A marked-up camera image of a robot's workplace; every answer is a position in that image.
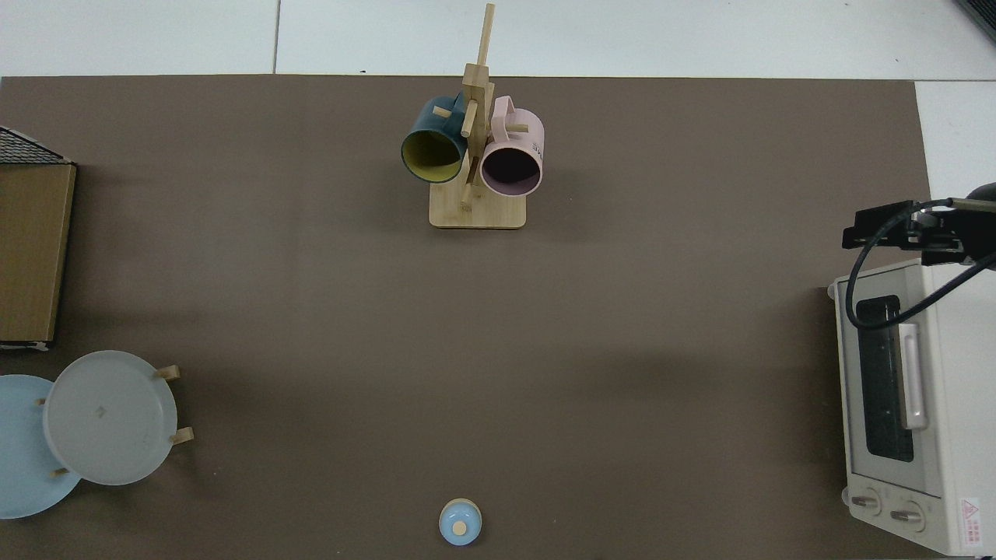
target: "oven door handle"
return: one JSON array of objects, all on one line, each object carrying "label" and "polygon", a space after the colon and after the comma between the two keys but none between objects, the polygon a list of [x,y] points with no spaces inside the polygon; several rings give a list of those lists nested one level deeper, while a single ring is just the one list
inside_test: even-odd
[{"label": "oven door handle", "polygon": [[920,371],[919,329],[915,323],[900,323],[899,345],[899,411],[902,427],[924,429],[927,415],[923,403],[923,375]]}]

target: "wire basket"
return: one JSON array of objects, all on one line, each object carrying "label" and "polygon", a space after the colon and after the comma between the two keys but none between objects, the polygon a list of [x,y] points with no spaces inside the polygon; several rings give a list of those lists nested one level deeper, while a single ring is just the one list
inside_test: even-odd
[{"label": "wire basket", "polygon": [[0,164],[72,163],[43,145],[10,129],[0,127]]}]

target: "toaster oven door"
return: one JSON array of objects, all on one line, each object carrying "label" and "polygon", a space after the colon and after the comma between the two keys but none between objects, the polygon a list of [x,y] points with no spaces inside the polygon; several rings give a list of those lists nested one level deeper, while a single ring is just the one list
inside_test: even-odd
[{"label": "toaster oven door", "polygon": [[[864,321],[894,317],[921,299],[919,265],[862,277],[855,310]],[[843,296],[847,283],[842,282]],[[845,305],[844,297],[838,298]],[[936,429],[925,393],[933,372],[923,352],[930,330],[925,315],[876,331],[859,331],[842,307],[844,385],[848,405],[851,470],[940,497]]]}]

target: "mug handle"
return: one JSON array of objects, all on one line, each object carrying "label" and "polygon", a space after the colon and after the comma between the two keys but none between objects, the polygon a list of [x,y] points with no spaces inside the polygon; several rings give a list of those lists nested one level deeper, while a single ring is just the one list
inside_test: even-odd
[{"label": "mug handle", "polygon": [[495,100],[495,111],[491,114],[491,136],[495,141],[508,141],[508,130],[505,129],[505,119],[515,113],[510,96],[502,96]]}]

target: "pink mug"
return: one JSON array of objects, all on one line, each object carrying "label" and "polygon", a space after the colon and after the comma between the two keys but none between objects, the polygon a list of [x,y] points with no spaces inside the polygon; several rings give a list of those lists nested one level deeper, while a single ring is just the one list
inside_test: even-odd
[{"label": "pink mug", "polygon": [[512,106],[512,98],[495,100],[491,116],[493,139],[481,156],[481,179],[488,188],[505,196],[525,196],[543,180],[543,122],[525,109]]}]

